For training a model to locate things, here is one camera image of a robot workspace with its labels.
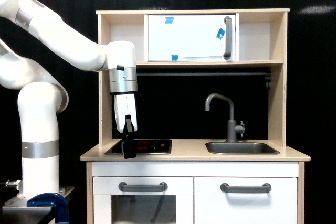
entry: microwave handle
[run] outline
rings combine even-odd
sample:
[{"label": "microwave handle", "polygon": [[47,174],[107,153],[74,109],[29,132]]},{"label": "microwave handle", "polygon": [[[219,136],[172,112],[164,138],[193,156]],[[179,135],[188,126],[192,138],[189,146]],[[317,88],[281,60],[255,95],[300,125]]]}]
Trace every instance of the microwave handle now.
[{"label": "microwave handle", "polygon": [[120,182],[118,187],[119,190],[125,193],[162,193],[168,189],[168,185],[165,182],[161,182],[158,186],[129,186],[125,182]]},{"label": "microwave handle", "polygon": [[224,18],[224,23],[226,27],[226,39],[225,39],[225,53],[223,55],[224,59],[228,60],[231,58],[231,47],[232,47],[232,20],[230,17]]}]

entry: drawer handle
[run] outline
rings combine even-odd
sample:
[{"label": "drawer handle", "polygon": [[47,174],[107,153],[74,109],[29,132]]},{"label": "drawer handle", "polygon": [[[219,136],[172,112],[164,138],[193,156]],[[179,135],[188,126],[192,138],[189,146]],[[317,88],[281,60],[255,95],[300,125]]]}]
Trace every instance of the drawer handle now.
[{"label": "drawer handle", "polygon": [[120,182],[119,190],[123,192],[133,192],[133,193],[161,193],[168,189],[168,185],[165,182],[161,182],[158,186],[143,186],[143,185],[133,185],[128,186],[125,182]]},{"label": "drawer handle", "polygon": [[269,183],[262,186],[229,186],[227,183],[220,185],[222,192],[228,194],[267,194],[272,187]]}]

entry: faucet handle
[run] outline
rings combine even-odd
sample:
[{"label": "faucet handle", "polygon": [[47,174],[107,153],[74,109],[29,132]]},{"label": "faucet handle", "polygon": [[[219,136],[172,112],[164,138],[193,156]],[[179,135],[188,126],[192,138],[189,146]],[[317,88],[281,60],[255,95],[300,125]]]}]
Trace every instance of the faucet handle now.
[{"label": "faucet handle", "polygon": [[236,133],[240,133],[241,134],[240,136],[243,137],[245,133],[245,124],[241,121],[240,125],[237,125],[235,127],[235,131]]}]

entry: microwave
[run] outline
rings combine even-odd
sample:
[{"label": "microwave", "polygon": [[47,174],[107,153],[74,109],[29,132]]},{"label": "microwave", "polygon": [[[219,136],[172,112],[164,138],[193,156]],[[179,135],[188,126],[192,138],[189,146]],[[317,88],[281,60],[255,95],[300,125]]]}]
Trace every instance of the microwave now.
[{"label": "microwave", "polygon": [[148,61],[239,60],[239,14],[148,15]]}]

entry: gray handle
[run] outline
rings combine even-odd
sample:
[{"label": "gray handle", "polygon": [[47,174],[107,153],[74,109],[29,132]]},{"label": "gray handle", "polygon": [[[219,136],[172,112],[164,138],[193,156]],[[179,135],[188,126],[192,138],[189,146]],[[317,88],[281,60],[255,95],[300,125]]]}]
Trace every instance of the gray handle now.
[{"label": "gray handle", "polygon": [[230,17],[224,18],[225,26],[226,26],[226,39],[225,39],[225,53],[224,59],[228,60],[231,58],[231,45],[232,45],[232,20]]},{"label": "gray handle", "polygon": [[168,185],[165,182],[161,182],[158,186],[143,186],[143,185],[128,186],[125,182],[120,182],[118,187],[119,190],[123,192],[132,192],[132,193],[161,193],[168,189]]},{"label": "gray handle", "polygon": [[272,187],[269,183],[262,186],[229,186],[227,183],[220,185],[222,192],[227,194],[267,194]]}]

